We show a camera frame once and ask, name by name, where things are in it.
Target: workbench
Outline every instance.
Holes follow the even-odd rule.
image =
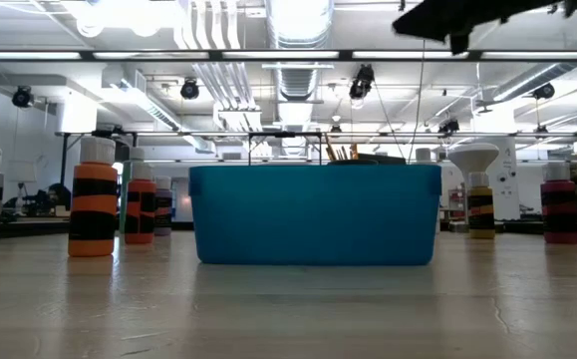
[[[295,267],[200,264],[192,232],[102,258],[3,239],[14,357],[577,358],[577,246],[444,232],[428,266]]]

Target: air duct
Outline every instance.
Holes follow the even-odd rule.
[[[577,49],[577,42],[569,46],[570,49]],[[540,64],[532,67],[521,75],[515,77],[514,79],[500,85],[491,94],[491,99],[493,101],[488,101],[484,99],[482,101],[476,101],[477,106],[490,106],[500,102],[507,102],[513,100],[517,97],[523,96],[533,90],[544,86],[551,81],[558,79],[559,77],[570,73],[577,69],[577,63],[557,63],[557,64]],[[463,94],[464,97],[471,97],[478,94],[478,89],[467,91]],[[442,109],[434,117],[439,116],[444,112],[458,113],[465,108],[472,106],[473,100],[470,99],[457,99],[448,107]]]
[[[333,0],[266,0],[268,33],[275,49],[322,49],[328,45]],[[305,128],[313,105],[309,101],[319,80],[319,70],[275,70],[279,119],[285,126]],[[301,152],[288,150],[288,155]]]
[[[577,49],[577,42],[570,46]],[[505,102],[534,91],[549,82],[577,69],[577,63],[537,65],[494,91],[494,102]]]

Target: spotlight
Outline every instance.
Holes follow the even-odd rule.
[[[13,94],[11,98],[11,103],[13,106],[20,109],[28,109],[33,106],[35,99],[33,94],[31,94],[30,86],[18,86],[18,91]]]
[[[460,130],[460,125],[457,119],[449,119],[438,127],[440,134],[452,134]]]
[[[548,134],[549,131],[547,130],[547,126],[545,125],[538,125],[536,130],[534,130],[534,134]],[[543,136],[536,136],[536,140],[543,140],[545,137]]]
[[[545,84],[539,87],[538,89],[534,90],[534,92],[530,94],[530,97],[533,97],[536,100],[540,99],[547,100],[553,98],[555,94],[556,89],[554,89],[554,87],[551,84]]]
[[[364,99],[370,90],[372,90],[372,83],[374,81],[375,72],[372,69],[372,65],[361,65],[361,69],[359,69],[359,73],[350,87],[350,99]]]
[[[184,84],[181,86],[179,94],[187,99],[194,100],[199,96],[199,88],[197,87],[197,80],[193,78],[184,79]]]

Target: red and black striped bottle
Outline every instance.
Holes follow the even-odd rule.
[[[152,168],[149,164],[134,163],[132,180],[128,186],[126,244],[152,243],[155,231],[155,192]]]
[[[576,184],[570,179],[569,164],[544,167],[540,186],[543,224],[547,243],[577,244]]]
[[[81,139],[80,165],[74,169],[69,255],[103,256],[114,250],[118,172],[112,167],[116,143]]]

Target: orange and black striped bottle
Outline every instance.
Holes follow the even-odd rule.
[[[469,237],[476,239],[494,239],[494,196],[489,187],[486,173],[469,174],[471,189],[467,196],[467,218],[469,219]]]
[[[112,167],[116,143],[89,137],[81,144],[81,164],[74,170],[69,255],[110,255],[118,204],[118,172]]]
[[[152,243],[155,231],[155,192],[149,164],[134,163],[127,194],[126,244]]]

